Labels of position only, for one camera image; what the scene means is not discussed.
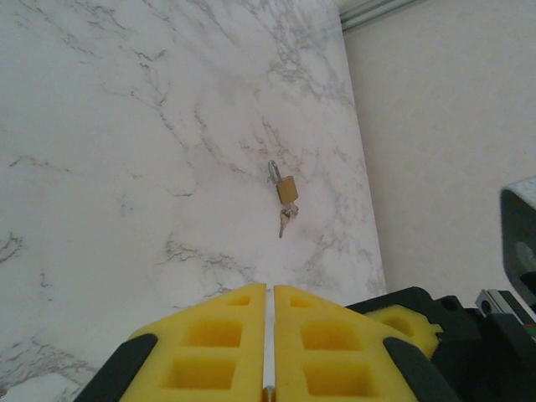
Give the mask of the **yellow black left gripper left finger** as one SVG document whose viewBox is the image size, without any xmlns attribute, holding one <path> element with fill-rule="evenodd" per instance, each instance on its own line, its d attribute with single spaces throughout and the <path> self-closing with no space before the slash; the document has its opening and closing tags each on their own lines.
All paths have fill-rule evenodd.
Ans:
<svg viewBox="0 0 536 402">
<path fill-rule="evenodd" d="M 78 401 L 260 401 L 265 291 L 256 283 L 136 330 Z"/>
</svg>

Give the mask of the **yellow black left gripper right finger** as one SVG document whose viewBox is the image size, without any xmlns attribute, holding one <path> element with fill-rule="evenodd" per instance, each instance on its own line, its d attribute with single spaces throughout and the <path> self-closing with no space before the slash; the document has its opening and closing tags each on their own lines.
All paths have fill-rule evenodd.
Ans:
<svg viewBox="0 0 536 402">
<path fill-rule="evenodd" d="M 402 306 L 366 315 L 275 286 L 278 401 L 456 401 L 431 357 L 441 327 Z"/>
</svg>

